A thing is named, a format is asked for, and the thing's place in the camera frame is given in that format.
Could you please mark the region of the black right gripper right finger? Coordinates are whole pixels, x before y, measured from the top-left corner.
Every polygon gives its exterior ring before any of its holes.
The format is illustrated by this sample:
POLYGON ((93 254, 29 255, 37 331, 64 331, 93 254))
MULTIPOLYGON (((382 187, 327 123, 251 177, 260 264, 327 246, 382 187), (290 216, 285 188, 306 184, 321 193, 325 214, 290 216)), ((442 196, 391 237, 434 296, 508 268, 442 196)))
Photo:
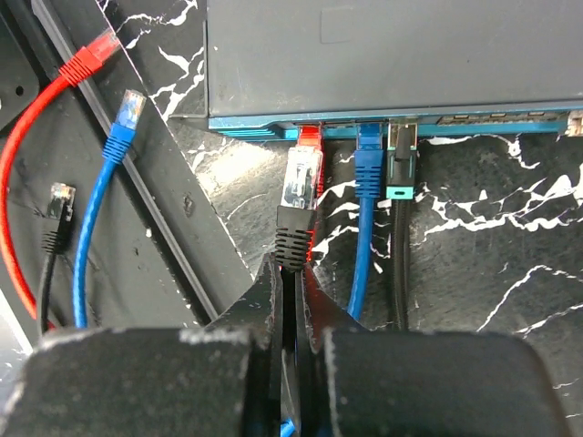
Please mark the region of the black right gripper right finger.
POLYGON ((296 273, 294 305, 300 435, 330 436, 325 332, 335 329, 365 331, 366 328, 322 290, 309 264, 296 273))

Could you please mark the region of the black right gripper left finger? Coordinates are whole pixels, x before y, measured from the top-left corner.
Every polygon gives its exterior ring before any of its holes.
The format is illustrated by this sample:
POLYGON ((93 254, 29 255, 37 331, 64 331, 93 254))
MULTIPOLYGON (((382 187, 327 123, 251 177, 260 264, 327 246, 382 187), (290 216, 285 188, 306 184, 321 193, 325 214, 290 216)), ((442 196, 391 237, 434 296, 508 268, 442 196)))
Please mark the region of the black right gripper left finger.
POLYGON ((244 372, 243 436, 276 436, 281 422, 283 280, 275 255, 263 256, 255 280, 206 332, 244 331, 252 343, 244 372))

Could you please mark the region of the dark grey network switch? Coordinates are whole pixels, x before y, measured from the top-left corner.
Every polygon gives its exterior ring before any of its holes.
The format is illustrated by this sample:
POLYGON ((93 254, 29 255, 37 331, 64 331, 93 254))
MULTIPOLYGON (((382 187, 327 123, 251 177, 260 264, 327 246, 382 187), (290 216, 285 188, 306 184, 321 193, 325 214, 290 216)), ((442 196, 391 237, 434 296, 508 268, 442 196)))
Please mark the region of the dark grey network switch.
POLYGON ((582 133, 579 1, 210 1, 209 126, 422 136, 582 133))

